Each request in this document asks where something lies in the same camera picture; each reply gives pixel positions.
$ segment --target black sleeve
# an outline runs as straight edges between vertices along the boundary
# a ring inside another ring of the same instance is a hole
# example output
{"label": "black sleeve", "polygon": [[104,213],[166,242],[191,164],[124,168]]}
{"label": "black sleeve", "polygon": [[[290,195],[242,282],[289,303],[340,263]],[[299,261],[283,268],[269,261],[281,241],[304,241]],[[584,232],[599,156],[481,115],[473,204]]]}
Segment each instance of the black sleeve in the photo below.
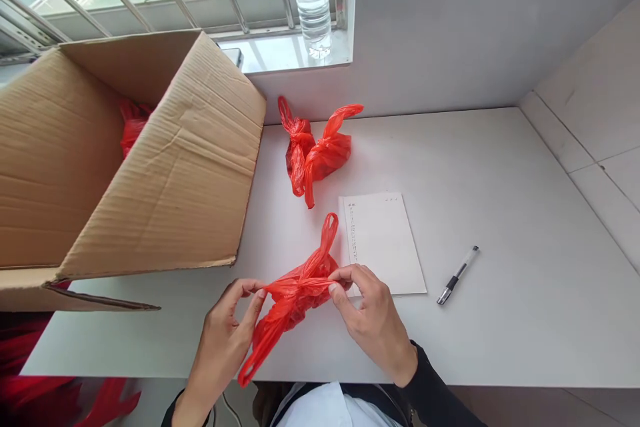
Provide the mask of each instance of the black sleeve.
{"label": "black sleeve", "polygon": [[[162,419],[162,424],[160,425],[160,427],[171,427],[171,420],[173,419],[173,411],[175,410],[175,403],[178,400],[178,397],[180,397],[180,394],[182,394],[184,391],[185,390],[182,389],[180,393],[176,395],[175,399],[173,399],[173,402],[165,412],[165,417]],[[211,413],[209,413],[209,415],[207,416],[207,419],[205,420],[205,423],[202,424],[202,427],[206,427],[207,423],[209,422],[210,415]]]}
{"label": "black sleeve", "polygon": [[453,395],[435,372],[421,346],[418,350],[418,369],[410,383],[399,389],[423,424],[429,427],[487,427]]}

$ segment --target sheet of paper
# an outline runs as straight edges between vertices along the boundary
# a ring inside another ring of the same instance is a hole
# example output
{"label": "sheet of paper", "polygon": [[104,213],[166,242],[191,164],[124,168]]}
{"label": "sheet of paper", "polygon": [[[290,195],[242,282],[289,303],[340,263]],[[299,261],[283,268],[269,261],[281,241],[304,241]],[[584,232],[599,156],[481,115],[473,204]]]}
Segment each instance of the sheet of paper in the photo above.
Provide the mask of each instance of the sheet of paper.
{"label": "sheet of paper", "polygon": [[[340,199],[349,262],[369,267],[392,294],[425,293],[402,194],[384,192]],[[348,294],[360,296],[360,291],[354,285]]]}

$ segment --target cardboard box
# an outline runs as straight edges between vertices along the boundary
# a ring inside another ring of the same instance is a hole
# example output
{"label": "cardboard box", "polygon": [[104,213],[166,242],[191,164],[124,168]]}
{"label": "cardboard box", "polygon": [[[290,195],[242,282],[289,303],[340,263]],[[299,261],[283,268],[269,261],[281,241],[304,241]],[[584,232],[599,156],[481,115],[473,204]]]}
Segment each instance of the cardboard box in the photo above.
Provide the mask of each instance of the cardboard box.
{"label": "cardboard box", "polygon": [[[156,106],[123,161],[119,100]],[[0,310],[140,310],[61,282],[236,258],[266,102],[204,33],[68,43],[0,90]]]}

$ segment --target window sill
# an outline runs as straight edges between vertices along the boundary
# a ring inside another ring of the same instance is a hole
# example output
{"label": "window sill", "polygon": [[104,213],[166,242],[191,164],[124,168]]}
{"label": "window sill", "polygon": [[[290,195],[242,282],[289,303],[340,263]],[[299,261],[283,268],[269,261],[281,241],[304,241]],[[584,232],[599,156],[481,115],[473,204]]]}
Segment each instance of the window sill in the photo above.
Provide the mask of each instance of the window sill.
{"label": "window sill", "polygon": [[251,75],[274,71],[314,69],[351,63],[351,46],[346,31],[334,30],[331,54],[316,60],[308,56],[302,33],[278,37],[219,41],[222,50],[240,49],[243,56],[242,73]]}

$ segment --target pen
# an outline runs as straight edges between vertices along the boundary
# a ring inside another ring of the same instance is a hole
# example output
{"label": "pen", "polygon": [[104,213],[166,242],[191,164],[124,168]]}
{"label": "pen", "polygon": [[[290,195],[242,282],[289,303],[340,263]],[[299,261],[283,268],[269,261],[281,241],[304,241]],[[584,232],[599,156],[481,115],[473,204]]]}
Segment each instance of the pen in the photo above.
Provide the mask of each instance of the pen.
{"label": "pen", "polygon": [[449,283],[447,284],[445,289],[442,291],[442,295],[440,295],[440,297],[438,298],[438,305],[445,304],[445,302],[451,295],[451,292],[453,292],[453,288],[455,287],[455,284],[458,282],[458,280],[460,280],[460,276],[466,270],[467,266],[471,263],[471,261],[473,260],[473,258],[475,257],[475,255],[478,253],[479,250],[480,249],[478,248],[478,246],[473,246],[473,248],[469,250],[469,253],[465,257],[465,259],[462,261],[462,265],[458,269],[458,272],[456,272],[456,274],[453,277],[451,277],[451,280],[449,280]]}

